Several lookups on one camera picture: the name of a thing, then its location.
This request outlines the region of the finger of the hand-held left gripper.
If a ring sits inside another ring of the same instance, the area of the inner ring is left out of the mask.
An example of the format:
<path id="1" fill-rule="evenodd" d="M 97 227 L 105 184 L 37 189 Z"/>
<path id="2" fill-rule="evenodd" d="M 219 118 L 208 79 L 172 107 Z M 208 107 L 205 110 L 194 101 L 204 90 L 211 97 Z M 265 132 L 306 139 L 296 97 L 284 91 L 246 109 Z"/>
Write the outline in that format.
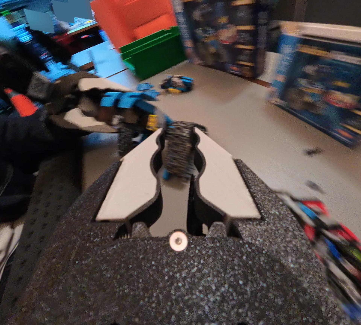
<path id="1" fill-rule="evenodd" d="M 80 109 L 72 109 L 60 115 L 49 115 L 49 119 L 64 129 L 79 130 L 86 133 L 118 133 L 118 129 L 98 121 L 94 117 L 85 116 Z"/>
<path id="2" fill-rule="evenodd" d="M 103 93 L 131 93 L 134 90 L 122 84 L 115 83 L 106 78 L 82 78 L 78 81 L 78 89 L 81 92 L 97 90 Z"/>

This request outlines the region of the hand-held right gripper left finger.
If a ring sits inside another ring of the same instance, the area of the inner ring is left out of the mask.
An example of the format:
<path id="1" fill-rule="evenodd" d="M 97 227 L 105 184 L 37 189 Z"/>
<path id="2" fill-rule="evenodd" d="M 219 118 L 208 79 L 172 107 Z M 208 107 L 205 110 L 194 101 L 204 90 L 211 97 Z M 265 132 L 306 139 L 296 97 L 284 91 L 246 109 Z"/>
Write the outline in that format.
<path id="1" fill-rule="evenodd" d="M 154 160 L 161 151 L 163 133 L 158 129 L 121 159 L 96 221 L 131 220 L 155 201 L 160 184 Z"/>

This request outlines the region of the blue grey tracked toy robot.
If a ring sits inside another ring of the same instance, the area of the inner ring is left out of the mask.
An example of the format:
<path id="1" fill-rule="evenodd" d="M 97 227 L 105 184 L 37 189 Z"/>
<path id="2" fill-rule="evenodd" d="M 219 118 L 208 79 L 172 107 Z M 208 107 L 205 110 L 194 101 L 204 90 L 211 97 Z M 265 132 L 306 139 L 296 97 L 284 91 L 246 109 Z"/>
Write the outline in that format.
<path id="1" fill-rule="evenodd" d="M 118 153 L 122 158 L 158 129 L 165 133 L 163 178 L 189 178 L 193 168 L 193 129 L 207 134 L 203 125 L 176 121 L 152 104 L 160 92 L 106 92 L 100 101 L 99 115 L 118 130 Z"/>

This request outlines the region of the pile of toy building pieces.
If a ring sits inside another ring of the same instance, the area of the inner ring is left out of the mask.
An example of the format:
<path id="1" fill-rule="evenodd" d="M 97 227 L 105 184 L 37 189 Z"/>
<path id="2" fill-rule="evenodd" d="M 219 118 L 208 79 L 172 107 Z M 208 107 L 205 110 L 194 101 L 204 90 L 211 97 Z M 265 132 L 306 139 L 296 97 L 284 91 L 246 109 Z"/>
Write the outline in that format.
<path id="1" fill-rule="evenodd" d="M 361 322 L 361 243 L 319 199 L 276 191 L 289 207 L 325 268 L 328 285 L 352 324 Z"/>

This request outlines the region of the person's left forearm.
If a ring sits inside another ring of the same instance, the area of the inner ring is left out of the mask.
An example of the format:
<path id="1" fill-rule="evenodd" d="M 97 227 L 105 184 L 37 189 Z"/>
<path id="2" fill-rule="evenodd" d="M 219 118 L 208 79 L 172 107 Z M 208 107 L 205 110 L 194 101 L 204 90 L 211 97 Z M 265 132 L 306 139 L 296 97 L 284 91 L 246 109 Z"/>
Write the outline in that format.
<path id="1" fill-rule="evenodd" d="M 0 116 L 0 157 L 15 167 L 32 169 L 76 146 L 86 132 L 55 124 L 44 108 L 25 117 Z"/>

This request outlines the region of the grey desk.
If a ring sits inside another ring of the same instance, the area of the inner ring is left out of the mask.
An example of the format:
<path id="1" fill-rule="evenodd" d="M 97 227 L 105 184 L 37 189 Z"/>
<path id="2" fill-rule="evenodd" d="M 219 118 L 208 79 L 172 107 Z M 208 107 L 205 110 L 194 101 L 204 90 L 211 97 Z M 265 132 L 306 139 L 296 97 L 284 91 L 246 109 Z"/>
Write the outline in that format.
<path id="1" fill-rule="evenodd" d="M 350 149 L 266 99 L 268 88 L 243 78 L 184 62 L 155 75 L 159 90 L 167 74 L 191 77 L 192 91 L 161 94 L 155 103 L 173 120 L 207 127 L 209 136 L 242 160 L 275 191 L 318 198 L 332 216 L 360 238 L 360 148 Z M 323 154 L 305 156 L 319 147 Z M 324 194 L 309 189 L 317 183 Z"/>

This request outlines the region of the orange traffic cone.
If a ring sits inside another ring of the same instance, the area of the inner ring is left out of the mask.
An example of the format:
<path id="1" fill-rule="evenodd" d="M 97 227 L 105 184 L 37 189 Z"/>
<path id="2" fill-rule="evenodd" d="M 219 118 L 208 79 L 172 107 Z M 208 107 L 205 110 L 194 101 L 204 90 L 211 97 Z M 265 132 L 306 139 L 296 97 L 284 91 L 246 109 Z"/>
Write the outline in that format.
<path id="1" fill-rule="evenodd" d="M 11 88 L 5 88 L 4 93 L 21 117 L 28 117 L 36 113 L 38 107 L 24 94 L 18 93 Z"/>

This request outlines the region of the green plastic bin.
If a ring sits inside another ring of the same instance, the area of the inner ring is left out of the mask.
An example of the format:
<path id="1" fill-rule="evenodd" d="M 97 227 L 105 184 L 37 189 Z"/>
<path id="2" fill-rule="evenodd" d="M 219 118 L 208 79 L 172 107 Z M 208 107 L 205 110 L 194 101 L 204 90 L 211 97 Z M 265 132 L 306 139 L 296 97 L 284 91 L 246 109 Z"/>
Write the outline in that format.
<path id="1" fill-rule="evenodd" d="M 155 32 L 119 50 L 123 63 L 140 80 L 187 60 L 178 26 Z"/>

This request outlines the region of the orange felt bag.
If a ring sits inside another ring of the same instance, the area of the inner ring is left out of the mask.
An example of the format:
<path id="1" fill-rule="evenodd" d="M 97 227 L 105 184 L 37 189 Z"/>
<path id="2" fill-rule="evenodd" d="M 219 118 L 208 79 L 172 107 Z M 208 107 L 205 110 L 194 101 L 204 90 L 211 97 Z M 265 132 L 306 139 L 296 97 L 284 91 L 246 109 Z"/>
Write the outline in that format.
<path id="1" fill-rule="evenodd" d="M 177 26 L 171 0 L 94 0 L 91 8 L 119 52 L 136 40 Z"/>

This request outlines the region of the small blue black toy car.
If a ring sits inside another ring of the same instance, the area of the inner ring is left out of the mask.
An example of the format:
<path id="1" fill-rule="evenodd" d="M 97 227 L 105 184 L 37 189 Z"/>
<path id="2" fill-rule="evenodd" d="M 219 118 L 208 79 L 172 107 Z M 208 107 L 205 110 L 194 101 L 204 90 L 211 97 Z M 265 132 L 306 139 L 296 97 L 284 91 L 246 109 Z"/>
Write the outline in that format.
<path id="1" fill-rule="evenodd" d="M 193 89 L 193 78 L 183 75 L 167 75 L 160 83 L 160 88 L 168 93 L 188 93 Z"/>

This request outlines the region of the black dimpled pad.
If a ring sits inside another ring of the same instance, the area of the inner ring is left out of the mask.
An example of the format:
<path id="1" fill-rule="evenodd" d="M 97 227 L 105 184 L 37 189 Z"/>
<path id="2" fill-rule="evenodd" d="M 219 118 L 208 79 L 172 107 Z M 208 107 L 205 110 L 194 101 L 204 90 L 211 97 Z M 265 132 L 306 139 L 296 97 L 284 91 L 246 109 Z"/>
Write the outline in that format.
<path id="1" fill-rule="evenodd" d="M 74 151 L 44 161 L 36 176 L 19 243 L 1 274 L 1 306 L 25 291 L 57 223 L 81 193 L 82 162 Z"/>

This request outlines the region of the small grey connector piece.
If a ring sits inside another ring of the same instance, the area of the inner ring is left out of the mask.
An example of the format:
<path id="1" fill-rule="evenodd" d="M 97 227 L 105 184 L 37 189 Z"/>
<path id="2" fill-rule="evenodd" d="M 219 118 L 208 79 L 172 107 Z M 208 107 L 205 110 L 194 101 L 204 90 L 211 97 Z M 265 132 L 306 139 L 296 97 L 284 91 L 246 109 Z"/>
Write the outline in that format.
<path id="1" fill-rule="evenodd" d="M 317 183 L 313 181 L 308 180 L 306 181 L 305 185 L 313 191 L 319 192 L 321 194 L 325 193 L 324 190 Z"/>

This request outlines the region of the person's dark denim jacket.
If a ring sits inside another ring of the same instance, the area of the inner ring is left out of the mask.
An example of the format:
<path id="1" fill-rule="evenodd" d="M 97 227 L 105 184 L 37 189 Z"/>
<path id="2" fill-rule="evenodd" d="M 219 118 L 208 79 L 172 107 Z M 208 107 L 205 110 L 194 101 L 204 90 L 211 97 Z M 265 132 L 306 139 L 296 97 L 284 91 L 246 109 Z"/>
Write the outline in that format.
<path id="1" fill-rule="evenodd" d="M 26 214 L 40 162 L 36 158 L 0 160 L 0 222 L 12 222 Z"/>

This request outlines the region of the building robot kit booklet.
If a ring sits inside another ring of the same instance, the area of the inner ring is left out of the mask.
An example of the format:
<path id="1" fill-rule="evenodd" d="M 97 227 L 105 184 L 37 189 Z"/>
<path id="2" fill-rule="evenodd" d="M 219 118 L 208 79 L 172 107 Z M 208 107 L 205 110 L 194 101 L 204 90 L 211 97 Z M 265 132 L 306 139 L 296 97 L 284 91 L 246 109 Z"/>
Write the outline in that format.
<path id="1" fill-rule="evenodd" d="M 361 29 L 281 23 L 268 101 L 353 148 L 361 138 Z"/>

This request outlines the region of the dark blue toy kit box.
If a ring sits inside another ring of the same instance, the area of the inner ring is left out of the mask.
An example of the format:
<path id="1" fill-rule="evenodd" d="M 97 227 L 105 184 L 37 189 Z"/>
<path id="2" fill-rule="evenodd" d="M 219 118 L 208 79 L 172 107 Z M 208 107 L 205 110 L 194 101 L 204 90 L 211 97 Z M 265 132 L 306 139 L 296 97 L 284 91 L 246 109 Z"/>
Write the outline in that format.
<path id="1" fill-rule="evenodd" d="M 270 0 L 172 0 L 186 57 L 244 78 L 264 72 Z"/>

